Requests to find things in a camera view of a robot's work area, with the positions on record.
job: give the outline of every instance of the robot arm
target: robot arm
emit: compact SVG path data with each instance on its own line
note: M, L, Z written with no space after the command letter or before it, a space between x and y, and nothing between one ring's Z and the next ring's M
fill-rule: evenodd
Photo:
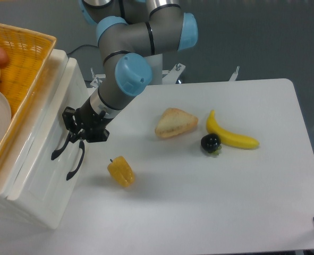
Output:
M116 1L102 2L105 8L113 8L116 4ZM128 25L121 17L108 16L98 23L96 37L106 80L81 107L84 124L89 125L92 116L103 110L108 123L143 92L152 79L151 69L143 57L196 44L196 20L192 14L182 12L178 0L147 0L145 6L149 21Z
M144 57L193 47L197 23L181 10L179 0L79 0L79 4L89 23L98 23L96 38L106 80L80 108L65 109L67 140L106 141L106 125L152 80ZM135 6L140 12L132 18ZM63 150L57 151L52 159Z

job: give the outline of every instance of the toy banana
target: toy banana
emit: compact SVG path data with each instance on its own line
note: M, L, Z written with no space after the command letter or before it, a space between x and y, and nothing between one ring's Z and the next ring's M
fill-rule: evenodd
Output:
M209 133L215 133L220 137L222 144L241 149L254 149L259 145L259 142L246 135L235 134L220 127L215 119L215 111L210 112L206 121L206 129Z

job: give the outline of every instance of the wicker basket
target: wicker basket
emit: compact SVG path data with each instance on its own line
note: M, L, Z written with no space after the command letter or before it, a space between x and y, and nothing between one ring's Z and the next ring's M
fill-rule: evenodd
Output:
M18 131L17 126L30 106L37 79L55 44L53 36L0 24L0 46L10 59L8 65L1 68L0 92L12 110L11 124L0 142L0 155Z

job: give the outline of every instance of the black cable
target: black cable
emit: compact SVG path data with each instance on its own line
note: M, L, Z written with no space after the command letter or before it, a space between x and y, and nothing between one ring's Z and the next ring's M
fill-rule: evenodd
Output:
M98 46L96 46L96 45L92 45L92 44L83 44L83 45L80 45L78 48L72 50L71 52L67 53L67 56L73 54L74 52L76 52L78 49L81 49L82 47L92 47L92 48L97 48L97 49L98 49Z

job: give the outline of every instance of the white tabletop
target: white tabletop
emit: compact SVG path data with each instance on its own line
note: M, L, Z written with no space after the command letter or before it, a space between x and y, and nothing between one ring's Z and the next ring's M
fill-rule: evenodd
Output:
M177 107L192 132L159 140ZM219 124L260 141L256 150L200 150L211 109ZM289 80L149 86L91 144L55 231L0 220L0 254L218 254L314 249L314 155ZM109 159L136 174L121 188Z

